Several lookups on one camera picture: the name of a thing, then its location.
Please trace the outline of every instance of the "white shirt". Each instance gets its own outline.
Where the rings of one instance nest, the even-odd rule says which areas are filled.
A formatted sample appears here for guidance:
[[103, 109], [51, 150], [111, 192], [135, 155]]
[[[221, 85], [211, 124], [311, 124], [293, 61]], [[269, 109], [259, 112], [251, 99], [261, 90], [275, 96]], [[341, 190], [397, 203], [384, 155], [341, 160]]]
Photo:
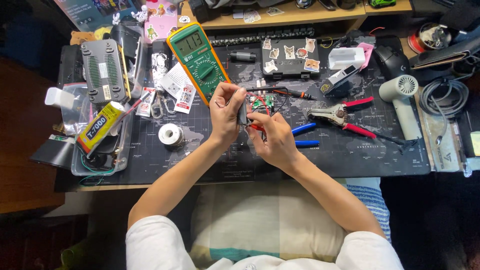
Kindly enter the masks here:
[[[166, 217], [137, 221], [127, 232], [128, 270], [195, 270], [177, 226]], [[282, 260], [261, 255], [233, 263], [223, 258], [208, 270], [402, 270], [390, 243], [370, 232], [345, 237], [335, 263], [309, 258]]]

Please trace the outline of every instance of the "black computer mouse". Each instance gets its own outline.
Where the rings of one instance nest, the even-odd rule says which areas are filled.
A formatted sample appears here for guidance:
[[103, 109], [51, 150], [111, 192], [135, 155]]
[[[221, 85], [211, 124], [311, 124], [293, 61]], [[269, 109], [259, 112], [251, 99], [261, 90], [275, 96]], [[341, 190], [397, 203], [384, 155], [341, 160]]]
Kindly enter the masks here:
[[410, 63], [401, 51], [380, 45], [373, 51], [373, 57], [386, 81], [410, 74]]

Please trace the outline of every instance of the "hair dryer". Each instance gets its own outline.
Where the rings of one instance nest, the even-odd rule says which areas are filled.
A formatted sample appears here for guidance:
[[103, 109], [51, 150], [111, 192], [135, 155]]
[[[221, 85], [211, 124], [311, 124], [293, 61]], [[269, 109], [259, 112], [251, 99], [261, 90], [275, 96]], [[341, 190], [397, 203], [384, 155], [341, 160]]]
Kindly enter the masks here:
[[409, 100], [409, 97], [413, 96], [418, 89], [417, 79], [410, 75], [402, 75], [385, 82], [379, 90], [383, 101], [393, 103], [406, 140], [421, 138], [420, 128]]

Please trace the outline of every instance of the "black case with stickers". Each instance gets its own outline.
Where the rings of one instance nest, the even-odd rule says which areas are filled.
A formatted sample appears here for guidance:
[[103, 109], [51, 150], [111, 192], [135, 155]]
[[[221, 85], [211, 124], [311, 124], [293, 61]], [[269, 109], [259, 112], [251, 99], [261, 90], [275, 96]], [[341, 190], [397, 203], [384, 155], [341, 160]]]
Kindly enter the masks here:
[[310, 78], [318, 76], [320, 61], [317, 40], [268, 39], [262, 41], [262, 71], [265, 77]]

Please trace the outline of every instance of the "wooden shelf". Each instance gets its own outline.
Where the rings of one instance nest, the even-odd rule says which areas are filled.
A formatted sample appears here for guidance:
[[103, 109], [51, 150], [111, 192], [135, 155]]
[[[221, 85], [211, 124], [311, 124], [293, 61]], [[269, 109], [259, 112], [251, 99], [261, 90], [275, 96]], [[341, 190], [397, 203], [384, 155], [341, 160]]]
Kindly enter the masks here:
[[365, 12], [367, 15], [388, 15], [396, 13], [405, 13], [412, 11], [412, 6], [409, 0], [396, 0], [396, 5], [392, 7], [374, 9], [368, 4], [368, 0], [363, 0]]
[[[190, 5], [187, 1], [182, 7], [182, 15], [190, 17], [192, 22], [196, 22], [192, 14]], [[360, 3], [353, 10], [337, 9], [336, 11], [328, 11], [321, 4], [315, 3], [307, 9], [299, 9], [294, 2], [287, 2], [275, 7], [279, 8], [285, 13], [270, 16], [266, 13], [268, 8], [260, 8], [257, 6], [242, 6], [242, 9], [253, 8], [260, 15], [260, 20], [253, 23], [245, 23], [243, 19], [233, 19], [232, 15], [220, 16], [212, 21], [205, 22], [202, 27], [208, 29], [232, 29], [232, 28], [247, 28], [247, 27], [264, 27], [264, 26], [279, 26], [279, 25], [298, 25], [311, 24], [320, 22], [331, 22], [348, 19], [358, 19], [365, 17], [365, 9], [363, 3]], [[185, 24], [178, 23], [178, 27], [183, 27]]]

